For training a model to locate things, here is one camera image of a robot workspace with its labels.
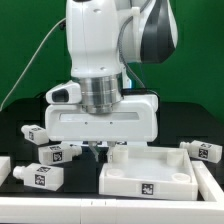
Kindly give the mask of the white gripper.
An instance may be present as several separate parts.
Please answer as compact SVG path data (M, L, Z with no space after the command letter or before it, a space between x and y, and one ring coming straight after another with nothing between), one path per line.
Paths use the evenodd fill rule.
M154 94L126 95L108 114L88 114L78 105L50 105L45 127L52 141L89 141L95 160L99 148L94 141L108 141L107 162L113 161L116 141L152 142L158 135Z

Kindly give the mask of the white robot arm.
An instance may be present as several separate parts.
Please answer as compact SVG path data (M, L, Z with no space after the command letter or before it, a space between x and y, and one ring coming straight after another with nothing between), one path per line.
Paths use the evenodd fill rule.
M159 97L133 89L130 62L162 63L178 41L170 0L67 0L71 80L50 89L52 141L147 143L158 135Z

